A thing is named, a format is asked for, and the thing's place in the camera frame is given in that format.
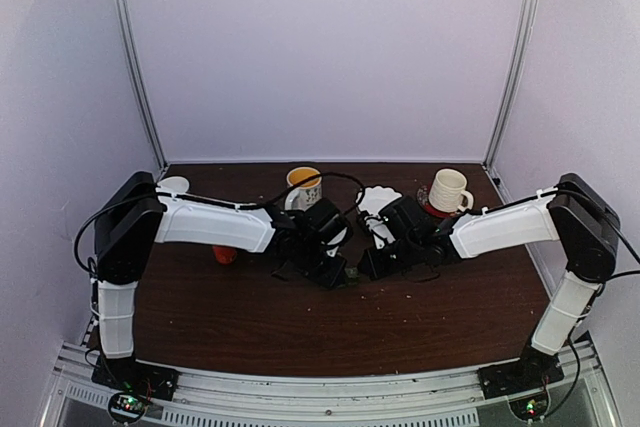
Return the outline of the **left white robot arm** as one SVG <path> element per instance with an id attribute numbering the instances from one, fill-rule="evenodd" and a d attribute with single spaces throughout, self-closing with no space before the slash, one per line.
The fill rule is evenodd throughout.
<path id="1" fill-rule="evenodd" d="M 352 235 L 346 217 L 328 199 L 306 200 L 300 186 L 284 201 L 236 203 L 174 189 L 137 172 L 94 221 L 98 327 L 103 369 L 123 391 L 144 380 L 135 360 L 135 292 L 154 245 L 189 243 L 272 255 L 311 282 L 334 289 L 346 282 L 339 248 Z"/>

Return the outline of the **aluminium front rail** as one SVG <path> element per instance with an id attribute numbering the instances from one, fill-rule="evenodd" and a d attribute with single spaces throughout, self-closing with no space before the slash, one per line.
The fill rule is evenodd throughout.
<path id="1" fill-rule="evenodd" d="M 488 398 L 477 367 L 417 374 L 304 378 L 181 368 L 171 400 L 141 426 L 524 426 L 528 399 L 550 401 L 545 426 L 618 426 L 621 418 L 589 340 L 560 354 L 565 377 L 545 390 Z"/>

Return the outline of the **white scalloped dish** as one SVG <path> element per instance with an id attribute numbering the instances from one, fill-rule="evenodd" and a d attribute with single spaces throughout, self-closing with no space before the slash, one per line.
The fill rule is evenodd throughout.
<path id="1" fill-rule="evenodd" d="M 402 197 L 402 194 L 391 187 L 365 187 L 356 197 L 356 211 L 365 216 L 378 217 L 388 204 Z"/>

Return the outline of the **left aluminium frame post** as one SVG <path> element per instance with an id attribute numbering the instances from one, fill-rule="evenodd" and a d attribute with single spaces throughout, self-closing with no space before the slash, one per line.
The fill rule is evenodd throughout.
<path id="1" fill-rule="evenodd" d="M 124 48 L 126 66 L 136 106 L 141 117 L 143 130 L 150 144 L 157 168 L 160 171 L 164 171 L 168 167 L 168 162 L 161 145 L 159 133 L 151 111 L 147 89 L 144 83 L 143 72 L 135 44 L 128 1 L 114 0 L 114 4 Z"/>

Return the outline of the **white mug yellow inside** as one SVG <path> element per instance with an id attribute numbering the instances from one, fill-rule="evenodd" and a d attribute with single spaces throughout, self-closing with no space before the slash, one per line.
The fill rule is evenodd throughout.
<path id="1" fill-rule="evenodd" d="M 287 174 L 286 181 L 292 187 L 284 201 L 286 210 L 306 211 L 322 197 L 322 178 L 313 167 L 294 168 Z"/>

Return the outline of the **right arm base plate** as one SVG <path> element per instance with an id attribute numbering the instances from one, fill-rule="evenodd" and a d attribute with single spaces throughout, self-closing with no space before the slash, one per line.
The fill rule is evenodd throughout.
<path id="1" fill-rule="evenodd" d="M 490 365 L 480 368 L 477 374 L 486 400 L 541 389 L 546 382 L 565 378 L 559 365 L 541 371 L 536 367 L 523 367 L 519 362 Z"/>

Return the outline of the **orange pill bottle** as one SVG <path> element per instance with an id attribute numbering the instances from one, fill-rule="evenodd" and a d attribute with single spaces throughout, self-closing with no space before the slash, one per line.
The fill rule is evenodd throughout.
<path id="1" fill-rule="evenodd" d="M 212 251 L 215 260 L 220 265 L 231 265 L 237 258 L 237 250 L 233 247 L 215 245 L 212 247 Z"/>

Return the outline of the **small white bowl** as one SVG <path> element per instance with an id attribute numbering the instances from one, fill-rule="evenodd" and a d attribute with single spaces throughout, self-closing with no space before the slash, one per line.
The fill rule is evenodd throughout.
<path id="1" fill-rule="evenodd" d="M 183 176 L 171 176 L 160 180 L 157 187 L 177 194 L 185 194 L 189 191 L 190 182 Z"/>

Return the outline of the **right aluminium frame post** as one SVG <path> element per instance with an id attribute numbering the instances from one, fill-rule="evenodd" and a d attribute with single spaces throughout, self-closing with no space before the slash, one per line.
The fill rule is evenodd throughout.
<path id="1" fill-rule="evenodd" d="M 532 35 L 539 0 L 522 0 L 511 60 L 501 95 L 498 114 L 484 157 L 483 165 L 491 174 L 496 170 L 497 157 L 524 69 L 527 48 Z"/>

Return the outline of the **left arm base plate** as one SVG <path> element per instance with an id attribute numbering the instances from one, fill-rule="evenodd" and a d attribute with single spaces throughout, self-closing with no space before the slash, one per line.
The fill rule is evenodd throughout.
<path id="1" fill-rule="evenodd" d="M 141 363 L 134 357 L 108 359 L 100 356 L 91 376 L 95 384 L 165 401 L 173 399 L 178 379 L 177 370 Z"/>

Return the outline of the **cream ribbed mug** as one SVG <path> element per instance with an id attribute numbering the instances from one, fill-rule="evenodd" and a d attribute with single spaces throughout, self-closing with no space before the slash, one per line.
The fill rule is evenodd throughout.
<path id="1" fill-rule="evenodd" d="M 467 190 L 467 178 L 449 168 L 439 170 L 433 179 L 429 204 L 443 213 L 464 212 L 474 206 L 474 196 Z"/>

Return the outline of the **red round coaster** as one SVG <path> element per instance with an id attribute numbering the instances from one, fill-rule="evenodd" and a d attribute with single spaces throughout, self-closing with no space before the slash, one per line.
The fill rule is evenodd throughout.
<path id="1" fill-rule="evenodd" d="M 416 192 L 416 199 L 421 207 L 432 217 L 438 219 L 446 219 L 448 217 L 455 217 L 456 215 L 463 214 L 473 208 L 474 198 L 473 195 L 467 191 L 463 191 L 461 194 L 461 204 L 451 212 L 440 211 L 433 207 L 429 201 L 429 185 L 422 185 Z"/>

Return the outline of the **aluminium frame post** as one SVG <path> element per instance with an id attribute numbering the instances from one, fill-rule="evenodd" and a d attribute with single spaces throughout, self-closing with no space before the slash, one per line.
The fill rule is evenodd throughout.
<path id="1" fill-rule="evenodd" d="M 168 162 L 161 145 L 159 133 L 151 111 L 147 89 L 144 83 L 143 72 L 135 44 L 128 1 L 114 0 L 114 4 L 124 48 L 126 66 L 136 106 L 141 117 L 143 130 L 150 144 L 157 168 L 160 171 L 164 171 L 168 167 Z"/>
<path id="2" fill-rule="evenodd" d="M 511 60 L 501 95 L 498 114 L 484 157 L 483 165 L 491 174 L 496 170 L 497 157 L 524 69 L 527 48 L 532 35 L 539 0 L 522 0 Z"/>

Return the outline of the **green weekly pill organizer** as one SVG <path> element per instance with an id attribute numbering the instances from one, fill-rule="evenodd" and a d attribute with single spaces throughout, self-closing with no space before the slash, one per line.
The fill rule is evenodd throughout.
<path id="1" fill-rule="evenodd" d="M 356 267 L 346 267 L 344 269 L 345 284 L 348 287 L 355 287 L 359 284 L 359 271 Z"/>

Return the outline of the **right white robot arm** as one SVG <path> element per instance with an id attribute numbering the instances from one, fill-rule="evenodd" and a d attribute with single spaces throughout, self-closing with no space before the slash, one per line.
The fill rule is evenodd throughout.
<path id="1" fill-rule="evenodd" d="M 440 223 L 416 199 L 376 186 L 364 192 L 359 222 L 374 241 L 358 263 L 371 280 L 417 264 L 436 267 L 525 244 L 560 242 L 565 273 L 512 370 L 513 380 L 526 389 L 550 373 L 556 354 L 616 268 L 619 216 L 575 173 L 531 197 Z"/>

